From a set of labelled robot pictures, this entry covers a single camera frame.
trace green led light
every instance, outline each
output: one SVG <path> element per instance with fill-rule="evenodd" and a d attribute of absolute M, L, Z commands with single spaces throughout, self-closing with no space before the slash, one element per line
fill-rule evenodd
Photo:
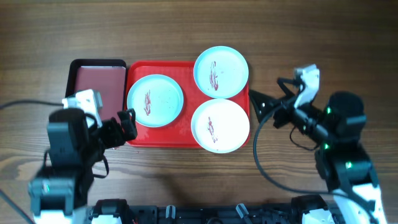
<path fill-rule="evenodd" d="M 346 168 L 349 169 L 353 166 L 352 162 L 346 162 Z"/>

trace wooden table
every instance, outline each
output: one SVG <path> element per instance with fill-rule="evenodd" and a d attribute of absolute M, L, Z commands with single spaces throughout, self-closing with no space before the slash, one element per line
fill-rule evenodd
<path fill-rule="evenodd" d="M 60 101 L 76 58 L 195 60 L 231 46 L 249 63 L 253 90 L 282 96 L 277 77 L 316 63 L 322 72 L 315 105 L 337 90 L 363 97 L 363 144 L 376 166 L 384 209 L 398 222 L 398 10 L 393 1 L 71 1 L 20 0 L 0 5 L 0 103 L 21 98 Z M 49 146 L 48 106 L 0 111 L 0 187 L 29 212 L 27 183 Z M 257 128 L 252 110 L 251 132 Z M 262 165 L 279 182 L 325 190 L 312 152 L 289 141 L 291 125 L 264 126 Z M 89 204 L 126 198 L 130 205 L 236 205 L 289 202 L 296 196 L 263 179 L 249 143 L 226 155 L 203 149 L 106 151 L 111 173 L 95 180 Z M 311 146 L 298 133 L 294 138 Z M 103 164 L 95 172 L 104 172 Z M 0 200 L 0 223 L 23 223 Z"/>

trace white plate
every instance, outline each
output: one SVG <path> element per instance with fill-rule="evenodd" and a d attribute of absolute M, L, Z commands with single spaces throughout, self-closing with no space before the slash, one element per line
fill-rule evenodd
<path fill-rule="evenodd" d="M 172 122 L 180 114 L 183 102 L 181 87 L 165 75 L 141 78 L 127 95 L 127 108 L 134 108 L 136 121 L 150 128 Z"/>
<path fill-rule="evenodd" d="M 198 57 L 193 78 L 204 94 L 226 99 L 244 88 L 249 78 L 249 67 L 237 50 L 225 46 L 212 47 Z"/>
<path fill-rule="evenodd" d="M 249 136 L 249 118 L 238 104 L 225 99 L 204 102 L 191 120 L 193 137 L 204 149 L 214 153 L 232 152 Z"/>

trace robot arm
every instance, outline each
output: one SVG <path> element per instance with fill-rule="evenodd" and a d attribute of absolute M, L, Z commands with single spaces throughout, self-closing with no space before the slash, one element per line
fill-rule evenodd
<path fill-rule="evenodd" d="M 104 160 L 108 172 L 105 149 L 137 137 L 134 110 L 118 113 L 121 125 L 114 118 L 100 120 L 102 102 L 96 91 L 81 91 L 62 102 L 64 109 L 49 117 L 50 149 L 43 167 L 29 183 L 31 210 L 38 224 L 55 220 L 58 224 L 83 224 L 94 177 L 105 177 L 93 174 L 93 165 Z M 47 154 L 51 166 L 45 164 Z"/>
<path fill-rule="evenodd" d="M 274 113 L 274 126 L 280 128 L 293 123 L 302 134 L 321 146 L 315 152 L 317 171 L 326 181 L 329 192 L 350 198 L 334 197 L 346 222 L 370 223 L 365 208 L 379 223 L 387 223 L 376 171 L 359 141 L 366 122 L 362 101 L 352 93 L 337 92 L 323 111 L 315 108 L 312 101 L 318 92 L 319 78 L 319 69 L 310 65 L 295 69 L 293 80 L 278 79 L 285 97 L 274 99 L 251 90 L 249 96 L 257 118 L 261 122 L 282 105 Z M 298 87 L 298 94 L 292 95 L 283 83 Z M 311 216 L 327 221 L 329 214 L 310 212 L 303 215 L 302 222 L 314 223 Z"/>

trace red fish design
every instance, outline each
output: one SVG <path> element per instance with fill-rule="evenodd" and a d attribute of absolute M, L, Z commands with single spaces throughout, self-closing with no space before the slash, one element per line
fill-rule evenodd
<path fill-rule="evenodd" d="M 150 90 L 145 94 L 145 113 L 147 116 L 150 114 Z"/>
<path fill-rule="evenodd" d="M 213 139 L 213 142 L 216 143 L 218 139 L 214 135 L 214 127 L 213 127 L 213 123 L 210 120 L 210 117 L 209 117 L 209 127 L 207 128 L 207 130 L 209 130 L 209 132 L 211 134 L 211 138 Z"/>
<path fill-rule="evenodd" d="M 218 81 L 217 81 L 217 74 L 216 74 L 216 62 L 211 63 L 210 67 L 210 85 L 215 89 L 216 91 L 218 90 Z"/>

